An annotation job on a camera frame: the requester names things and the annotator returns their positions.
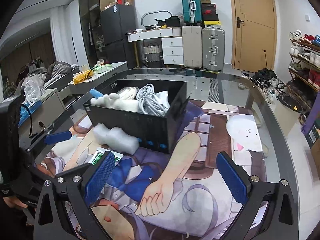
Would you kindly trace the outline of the beige suitcase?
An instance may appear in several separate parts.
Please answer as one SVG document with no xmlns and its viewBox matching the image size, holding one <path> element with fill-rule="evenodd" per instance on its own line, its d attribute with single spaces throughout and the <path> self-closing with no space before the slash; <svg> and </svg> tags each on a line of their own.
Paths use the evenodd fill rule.
<svg viewBox="0 0 320 240">
<path fill-rule="evenodd" d="M 202 68 L 202 28 L 200 26 L 182 27 L 183 58 L 187 68 Z"/>
</svg>

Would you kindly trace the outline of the yellow bag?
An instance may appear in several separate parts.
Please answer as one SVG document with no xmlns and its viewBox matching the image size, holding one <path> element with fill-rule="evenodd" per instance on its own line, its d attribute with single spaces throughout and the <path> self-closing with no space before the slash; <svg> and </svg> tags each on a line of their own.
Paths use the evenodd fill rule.
<svg viewBox="0 0 320 240">
<path fill-rule="evenodd" d="M 89 69 L 84 72 L 81 72 L 78 75 L 76 75 L 75 77 L 73 77 L 73 84 L 77 85 L 79 83 L 84 82 L 85 80 L 91 79 L 93 75 L 94 75 L 93 69 Z"/>
</svg>

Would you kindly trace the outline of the black cardboard box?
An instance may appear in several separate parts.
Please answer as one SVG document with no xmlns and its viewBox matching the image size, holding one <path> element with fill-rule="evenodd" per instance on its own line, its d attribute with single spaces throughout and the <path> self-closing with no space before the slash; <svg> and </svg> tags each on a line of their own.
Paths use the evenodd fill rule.
<svg viewBox="0 0 320 240">
<path fill-rule="evenodd" d="M 171 80 L 117 80 L 102 87 L 107 94 L 118 92 L 125 87 L 138 87 L 151 83 L 155 92 L 168 91 L 170 108 L 164 117 L 93 106 L 90 101 L 84 103 L 84 108 L 93 125 L 104 124 L 107 128 L 122 128 L 122 130 L 138 138 L 140 146 L 171 154 L 179 137 L 180 127 L 185 115 L 189 98 L 187 83 Z"/>
</svg>

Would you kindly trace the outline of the wooden door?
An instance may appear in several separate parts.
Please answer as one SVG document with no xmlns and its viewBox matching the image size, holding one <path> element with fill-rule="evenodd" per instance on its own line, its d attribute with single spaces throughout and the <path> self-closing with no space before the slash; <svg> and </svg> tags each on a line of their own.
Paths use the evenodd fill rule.
<svg viewBox="0 0 320 240">
<path fill-rule="evenodd" d="M 232 64 L 237 70 L 273 69 L 277 43 L 274 0 L 231 0 Z"/>
</svg>

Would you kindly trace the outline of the white drawer desk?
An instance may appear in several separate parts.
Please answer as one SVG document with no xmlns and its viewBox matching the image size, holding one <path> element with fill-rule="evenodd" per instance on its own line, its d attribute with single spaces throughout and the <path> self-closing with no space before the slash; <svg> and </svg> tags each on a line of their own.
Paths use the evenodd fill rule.
<svg viewBox="0 0 320 240">
<path fill-rule="evenodd" d="M 180 27 L 152 30 L 137 29 L 127 34 L 133 43 L 137 66 L 144 63 L 163 63 L 165 66 L 184 64 L 182 30 Z"/>
</svg>

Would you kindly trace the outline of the pile of shoes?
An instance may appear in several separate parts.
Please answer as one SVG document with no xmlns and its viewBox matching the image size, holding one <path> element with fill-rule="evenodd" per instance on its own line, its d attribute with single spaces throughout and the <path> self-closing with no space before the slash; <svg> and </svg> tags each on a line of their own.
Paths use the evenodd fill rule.
<svg viewBox="0 0 320 240">
<path fill-rule="evenodd" d="M 259 92 L 262 94 L 265 101 L 269 104 L 274 104 L 280 94 L 285 92 L 286 85 L 276 76 L 271 69 L 263 68 L 254 74 L 241 72 L 241 77 L 252 81 Z"/>
</svg>

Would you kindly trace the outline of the white foam block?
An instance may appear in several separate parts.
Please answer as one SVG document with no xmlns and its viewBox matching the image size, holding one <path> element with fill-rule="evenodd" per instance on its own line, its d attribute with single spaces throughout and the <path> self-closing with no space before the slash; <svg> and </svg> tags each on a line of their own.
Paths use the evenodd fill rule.
<svg viewBox="0 0 320 240">
<path fill-rule="evenodd" d="M 108 129 L 104 124 L 97 124 L 92 132 L 98 144 L 107 145 L 116 152 L 133 155 L 139 148 L 138 139 L 119 127 Z"/>
</svg>

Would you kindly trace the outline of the wooden shoe rack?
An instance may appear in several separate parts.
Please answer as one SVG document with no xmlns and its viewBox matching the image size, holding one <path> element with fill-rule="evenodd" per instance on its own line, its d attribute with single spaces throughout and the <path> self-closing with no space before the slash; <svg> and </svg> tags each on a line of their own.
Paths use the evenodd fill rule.
<svg viewBox="0 0 320 240">
<path fill-rule="evenodd" d="M 319 92 L 319 35 L 303 34 L 297 29 L 289 33 L 289 41 L 289 89 L 312 104 Z"/>
</svg>

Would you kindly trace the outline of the woven laundry basket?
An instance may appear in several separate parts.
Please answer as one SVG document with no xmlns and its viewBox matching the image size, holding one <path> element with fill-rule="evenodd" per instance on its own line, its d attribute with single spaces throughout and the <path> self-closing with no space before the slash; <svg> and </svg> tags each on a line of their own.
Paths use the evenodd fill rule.
<svg viewBox="0 0 320 240">
<path fill-rule="evenodd" d="M 150 43 L 143 47 L 145 62 L 148 68 L 161 68 L 162 47 L 158 44 Z"/>
</svg>

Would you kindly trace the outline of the silver suitcase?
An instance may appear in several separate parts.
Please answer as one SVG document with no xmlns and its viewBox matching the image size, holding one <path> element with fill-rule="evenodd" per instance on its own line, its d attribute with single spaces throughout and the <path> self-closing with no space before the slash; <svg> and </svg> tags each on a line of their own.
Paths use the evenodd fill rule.
<svg viewBox="0 0 320 240">
<path fill-rule="evenodd" d="M 202 29 L 202 66 L 205 70 L 221 72 L 225 60 L 225 31 Z"/>
</svg>

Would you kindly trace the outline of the white plush toy blue tips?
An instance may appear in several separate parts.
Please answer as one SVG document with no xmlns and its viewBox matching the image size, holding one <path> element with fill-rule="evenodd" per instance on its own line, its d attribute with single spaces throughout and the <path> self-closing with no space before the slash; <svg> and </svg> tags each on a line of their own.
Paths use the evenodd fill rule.
<svg viewBox="0 0 320 240">
<path fill-rule="evenodd" d="M 90 104 L 109 109 L 129 112 L 139 112 L 139 101 L 136 99 L 138 88 L 125 87 L 116 93 L 102 94 L 96 89 L 91 89 L 92 96 Z"/>
</svg>

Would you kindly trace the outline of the green white medicine packet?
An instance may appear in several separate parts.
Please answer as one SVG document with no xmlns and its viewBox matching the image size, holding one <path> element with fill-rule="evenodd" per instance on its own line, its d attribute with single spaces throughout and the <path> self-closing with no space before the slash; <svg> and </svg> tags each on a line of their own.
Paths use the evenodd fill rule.
<svg viewBox="0 0 320 240">
<path fill-rule="evenodd" d="M 92 165 L 95 165 L 103 156 L 112 155 L 114 156 L 114 164 L 117 165 L 121 159 L 123 158 L 123 154 L 118 153 L 116 151 L 113 151 L 111 149 L 105 149 L 98 147 L 95 151 L 95 153 L 92 155 L 91 159 L 89 160 L 89 163 Z"/>
</svg>

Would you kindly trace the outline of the black refrigerator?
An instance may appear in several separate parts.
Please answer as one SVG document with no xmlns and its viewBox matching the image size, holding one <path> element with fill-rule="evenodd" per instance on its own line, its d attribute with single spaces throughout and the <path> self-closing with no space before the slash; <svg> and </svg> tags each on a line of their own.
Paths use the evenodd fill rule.
<svg viewBox="0 0 320 240">
<path fill-rule="evenodd" d="M 129 69 L 137 66 L 135 49 L 127 34 L 136 29 L 135 10 L 131 5 L 116 4 L 100 13 L 106 59 L 109 63 L 127 62 Z"/>
</svg>

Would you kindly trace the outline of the grey coffee table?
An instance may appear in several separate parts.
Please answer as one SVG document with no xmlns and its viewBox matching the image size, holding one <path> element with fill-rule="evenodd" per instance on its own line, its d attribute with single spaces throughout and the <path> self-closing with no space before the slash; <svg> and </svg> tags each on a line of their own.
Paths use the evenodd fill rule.
<svg viewBox="0 0 320 240">
<path fill-rule="evenodd" d="M 106 80 L 125 70 L 128 70 L 126 61 L 112 63 L 111 69 L 109 69 L 108 71 L 100 74 L 94 74 L 90 79 L 87 79 L 76 85 L 73 83 L 73 81 L 71 81 L 70 83 L 68 83 L 68 87 L 72 95 L 83 95 L 86 94 L 92 88 L 97 87 Z"/>
</svg>

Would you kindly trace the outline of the anime print table mat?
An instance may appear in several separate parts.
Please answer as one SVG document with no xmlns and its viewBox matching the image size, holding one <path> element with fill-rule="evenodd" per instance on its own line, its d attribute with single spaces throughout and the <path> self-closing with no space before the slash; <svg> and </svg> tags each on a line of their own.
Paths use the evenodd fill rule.
<svg viewBox="0 0 320 240">
<path fill-rule="evenodd" d="M 216 158 L 227 153 L 249 175 L 266 180 L 255 110 L 193 101 L 171 154 L 148 148 L 116 153 L 91 210 L 112 239 L 219 239 L 242 205 Z"/>
</svg>

